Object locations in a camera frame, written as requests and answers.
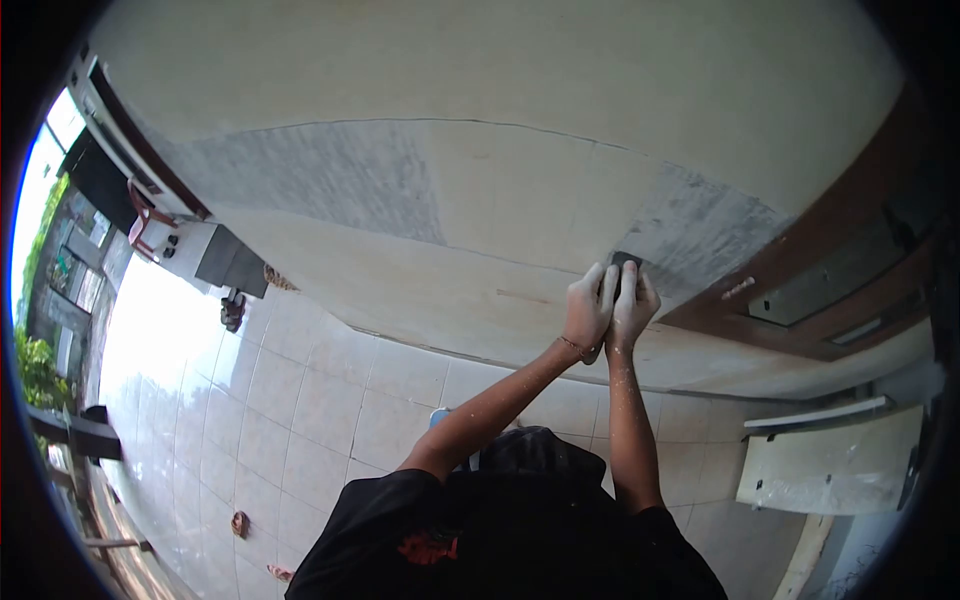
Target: sky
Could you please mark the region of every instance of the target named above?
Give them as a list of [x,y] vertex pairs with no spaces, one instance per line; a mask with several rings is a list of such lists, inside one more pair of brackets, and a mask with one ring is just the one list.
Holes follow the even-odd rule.
[[[77,112],[66,89],[57,98],[48,113],[47,120],[60,143],[67,150],[84,130],[84,119]],[[27,169],[20,188],[13,224],[13,252],[11,255],[10,311],[16,320],[16,304],[23,291],[23,267],[40,229],[43,208],[47,204],[50,188],[57,182],[57,171],[63,163],[63,152],[57,140],[46,127],[41,127],[34,140],[34,148],[27,161]]]

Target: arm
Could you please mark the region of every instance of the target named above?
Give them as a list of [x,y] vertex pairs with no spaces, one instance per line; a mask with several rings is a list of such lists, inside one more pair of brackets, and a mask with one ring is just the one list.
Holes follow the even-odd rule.
[[636,338],[660,309],[660,296],[647,275],[637,279],[633,261],[623,266],[620,290],[606,339],[610,365],[610,470],[616,501],[632,515],[651,506],[663,506],[657,444],[634,372]]
[[605,274],[597,263],[572,283],[566,290],[562,338],[424,433],[397,470],[418,468],[444,481],[457,465],[498,436],[543,388],[601,341],[610,323],[616,275],[616,267],[609,267]]

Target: hand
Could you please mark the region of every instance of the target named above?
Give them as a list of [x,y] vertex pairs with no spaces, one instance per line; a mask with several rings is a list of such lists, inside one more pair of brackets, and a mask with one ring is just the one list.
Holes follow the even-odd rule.
[[636,263],[623,263],[620,296],[613,305],[613,319],[607,330],[607,354],[633,354],[636,338],[660,310],[660,295],[647,274],[637,277]]
[[603,338],[610,326],[613,292],[616,290],[616,265],[594,263],[583,279],[566,288],[566,325],[563,336],[584,354]]

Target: blue object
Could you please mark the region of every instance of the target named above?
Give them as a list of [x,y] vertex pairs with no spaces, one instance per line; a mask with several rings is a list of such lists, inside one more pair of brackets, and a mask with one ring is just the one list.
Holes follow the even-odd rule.
[[437,410],[430,413],[430,426],[428,429],[432,429],[434,425],[439,423],[444,417],[450,414],[449,409],[438,408]]

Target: foliage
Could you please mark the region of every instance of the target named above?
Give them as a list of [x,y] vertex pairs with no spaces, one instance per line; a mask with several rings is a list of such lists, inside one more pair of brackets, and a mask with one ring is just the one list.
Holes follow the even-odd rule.
[[[13,333],[16,345],[17,370],[23,384],[27,402],[40,409],[76,411],[76,401],[67,387],[66,380],[57,375],[54,352],[45,340],[27,337],[24,326],[18,325]],[[46,459],[47,440],[35,436],[40,456]]]
[[60,198],[62,198],[63,192],[69,185],[70,176],[64,173],[50,187],[47,205],[43,208],[43,216],[40,218],[40,229],[36,232],[34,243],[30,247],[30,253],[27,254],[27,262],[23,267],[23,291],[20,294],[20,301],[16,304],[16,321],[18,323],[23,322],[27,316],[27,307],[30,306],[30,293],[34,289],[34,275],[36,274],[37,263],[40,260],[40,250],[43,248],[43,242],[47,239],[47,231],[50,230],[50,224],[53,223],[57,206],[60,205]]

